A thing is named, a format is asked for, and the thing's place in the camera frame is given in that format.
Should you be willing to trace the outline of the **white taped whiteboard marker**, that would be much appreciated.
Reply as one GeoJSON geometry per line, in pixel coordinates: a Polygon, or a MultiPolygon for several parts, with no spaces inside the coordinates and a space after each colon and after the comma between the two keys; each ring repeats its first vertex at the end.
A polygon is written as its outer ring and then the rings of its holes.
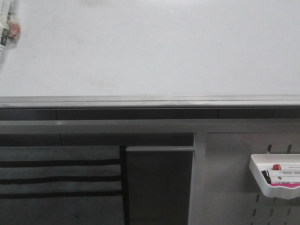
{"type": "Polygon", "coordinates": [[[21,35],[17,8],[18,0],[0,1],[0,64],[5,61],[7,45],[16,44],[21,35]]]}

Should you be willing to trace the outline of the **grey fabric striped organizer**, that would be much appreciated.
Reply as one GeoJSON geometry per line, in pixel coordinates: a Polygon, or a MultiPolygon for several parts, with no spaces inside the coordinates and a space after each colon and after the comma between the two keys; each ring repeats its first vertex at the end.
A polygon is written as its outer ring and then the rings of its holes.
{"type": "Polygon", "coordinates": [[[0,222],[129,224],[125,147],[2,147],[0,222]]]}

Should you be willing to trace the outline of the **white plastic marker tray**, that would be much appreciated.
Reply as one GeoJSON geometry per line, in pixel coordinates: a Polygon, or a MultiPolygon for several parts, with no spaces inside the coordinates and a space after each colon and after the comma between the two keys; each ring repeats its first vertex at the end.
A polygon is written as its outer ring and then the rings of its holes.
{"type": "Polygon", "coordinates": [[[290,200],[300,196],[300,187],[272,186],[267,183],[261,171],[273,168],[275,164],[300,164],[299,154],[252,154],[249,169],[264,196],[290,200]]]}

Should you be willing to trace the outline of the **red capped marker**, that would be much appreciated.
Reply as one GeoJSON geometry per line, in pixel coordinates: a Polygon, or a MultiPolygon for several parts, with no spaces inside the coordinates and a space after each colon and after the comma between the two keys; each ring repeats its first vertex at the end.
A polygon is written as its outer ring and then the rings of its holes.
{"type": "Polygon", "coordinates": [[[300,170],[299,164],[274,164],[272,167],[273,170],[300,170]]]}

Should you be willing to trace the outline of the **dark grey hanging panel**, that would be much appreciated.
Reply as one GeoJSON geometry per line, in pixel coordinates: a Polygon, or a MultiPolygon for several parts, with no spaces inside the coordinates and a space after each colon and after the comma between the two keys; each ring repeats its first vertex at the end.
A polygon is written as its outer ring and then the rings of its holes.
{"type": "Polygon", "coordinates": [[[194,148],[127,147],[132,225],[188,224],[194,148]]]}

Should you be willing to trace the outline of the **white whiteboard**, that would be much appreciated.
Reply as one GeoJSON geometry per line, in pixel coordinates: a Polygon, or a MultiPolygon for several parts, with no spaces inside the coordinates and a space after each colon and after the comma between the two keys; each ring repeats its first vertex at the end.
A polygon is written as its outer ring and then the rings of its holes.
{"type": "Polygon", "coordinates": [[[299,106],[297,0],[19,0],[1,108],[299,106]]]}

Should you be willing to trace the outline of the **pink whiteboard eraser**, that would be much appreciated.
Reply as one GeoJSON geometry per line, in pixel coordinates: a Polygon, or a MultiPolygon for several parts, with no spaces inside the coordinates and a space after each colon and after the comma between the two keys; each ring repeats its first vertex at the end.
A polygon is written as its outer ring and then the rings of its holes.
{"type": "Polygon", "coordinates": [[[271,187],[285,187],[285,188],[297,188],[300,186],[299,183],[292,184],[292,183],[280,183],[280,184],[270,184],[271,187]]]}

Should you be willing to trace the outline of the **grey whiteboard stand frame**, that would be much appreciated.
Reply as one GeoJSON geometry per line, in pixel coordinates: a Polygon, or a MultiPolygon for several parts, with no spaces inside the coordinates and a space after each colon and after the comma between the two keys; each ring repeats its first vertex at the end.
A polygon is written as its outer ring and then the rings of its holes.
{"type": "Polygon", "coordinates": [[[297,119],[18,120],[0,124],[0,148],[60,146],[123,146],[125,150],[190,146],[194,158],[187,225],[300,222],[300,197],[264,196],[249,169],[252,154],[299,154],[297,119]]]}

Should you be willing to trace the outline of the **black capped marker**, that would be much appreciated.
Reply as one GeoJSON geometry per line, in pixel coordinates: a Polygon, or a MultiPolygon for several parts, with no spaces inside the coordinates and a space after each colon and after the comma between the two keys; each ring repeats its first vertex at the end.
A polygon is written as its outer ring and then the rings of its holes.
{"type": "Polygon", "coordinates": [[[300,171],[283,171],[283,170],[263,170],[262,175],[265,177],[299,177],[300,171]]]}
{"type": "Polygon", "coordinates": [[[265,179],[268,184],[300,184],[299,177],[267,176],[265,179]]]}

